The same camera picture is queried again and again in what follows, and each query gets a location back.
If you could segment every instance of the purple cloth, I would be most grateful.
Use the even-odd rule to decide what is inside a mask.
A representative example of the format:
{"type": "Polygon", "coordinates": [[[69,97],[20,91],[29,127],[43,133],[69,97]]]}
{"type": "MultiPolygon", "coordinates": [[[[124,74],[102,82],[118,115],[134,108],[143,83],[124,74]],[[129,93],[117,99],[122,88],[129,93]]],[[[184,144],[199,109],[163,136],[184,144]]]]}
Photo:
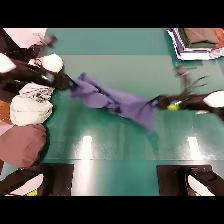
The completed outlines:
{"type": "Polygon", "coordinates": [[[177,48],[178,48],[180,53],[207,53],[208,52],[207,50],[185,51],[182,44],[179,41],[179,38],[178,38],[175,30],[173,28],[168,28],[168,30],[173,33],[174,39],[175,39],[176,44],[177,44],[177,48]]]}
{"type": "Polygon", "coordinates": [[[129,118],[152,131],[153,108],[149,100],[104,88],[82,73],[75,81],[77,87],[72,90],[72,97],[80,98],[84,104],[91,108],[108,108],[113,114],[129,118]]]}

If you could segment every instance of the stack of folded clothes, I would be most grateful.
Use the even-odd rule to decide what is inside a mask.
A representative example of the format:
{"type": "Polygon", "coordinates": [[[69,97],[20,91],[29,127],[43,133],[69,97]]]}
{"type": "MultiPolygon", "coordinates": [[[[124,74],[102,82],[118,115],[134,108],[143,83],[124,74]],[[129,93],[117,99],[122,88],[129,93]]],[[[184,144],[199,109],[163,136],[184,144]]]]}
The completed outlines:
{"type": "Polygon", "coordinates": [[[222,28],[169,28],[174,49],[181,60],[210,60],[224,56],[222,28]]]}

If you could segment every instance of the maroon cloth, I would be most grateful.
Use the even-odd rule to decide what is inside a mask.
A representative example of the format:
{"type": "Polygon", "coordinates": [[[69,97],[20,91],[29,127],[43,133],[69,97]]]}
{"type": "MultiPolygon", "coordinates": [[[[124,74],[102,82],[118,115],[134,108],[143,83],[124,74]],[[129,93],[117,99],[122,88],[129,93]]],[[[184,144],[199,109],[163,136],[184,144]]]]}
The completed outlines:
{"type": "Polygon", "coordinates": [[[19,168],[30,167],[45,144],[43,125],[14,126],[0,136],[0,160],[19,168]]]}

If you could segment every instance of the teal surface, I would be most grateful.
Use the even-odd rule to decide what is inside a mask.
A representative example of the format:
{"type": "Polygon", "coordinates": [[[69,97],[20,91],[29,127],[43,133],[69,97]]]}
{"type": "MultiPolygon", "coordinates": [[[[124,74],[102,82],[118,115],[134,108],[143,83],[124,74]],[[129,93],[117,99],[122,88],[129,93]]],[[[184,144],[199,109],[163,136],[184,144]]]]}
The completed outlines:
{"type": "MultiPolygon", "coordinates": [[[[163,28],[49,28],[47,33],[59,40],[49,53],[62,57],[74,79],[87,72],[104,86],[151,99],[181,92],[174,68],[184,65],[193,80],[208,76],[208,85],[196,93],[224,89],[224,59],[177,60],[163,28]]],[[[159,195],[159,164],[211,164],[224,178],[224,125],[212,114],[156,111],[154,131],[147,133],[106,110],[87,108],[69,92],[56,91],[51,102],[41,161],[74,163],[72,195],[159,195]],[[189,137],[197,144],[190,145],[189,137]]]]}

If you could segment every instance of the green tabletop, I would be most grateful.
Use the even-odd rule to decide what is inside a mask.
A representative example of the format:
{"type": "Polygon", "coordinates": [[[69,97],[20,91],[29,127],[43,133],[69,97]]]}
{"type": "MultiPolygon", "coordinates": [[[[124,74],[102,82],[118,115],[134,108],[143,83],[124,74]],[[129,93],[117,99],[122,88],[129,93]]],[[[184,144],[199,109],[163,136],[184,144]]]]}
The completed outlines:
{"type": "MultiPolygon", "coordinates": [[[[163,28],[49,28],[47,33],[59,40],[49,53],[62,57],[74,79],[86,72],[104,86],[152,99],[180,93],[174,68],[184,65],[193,80],[208,76],[208,85],[196,93],[224,88],[223,58],[177,60],[163,28]]],[[[51,102],[41,161],[74,163],[72,195],[158,195],[158,164],[211,164],[224,177],[224,125],[212,114],[156,111],[154,131],[147,133],[106,110],[87,108],[69,92],[55,91],[51,102]]]]}

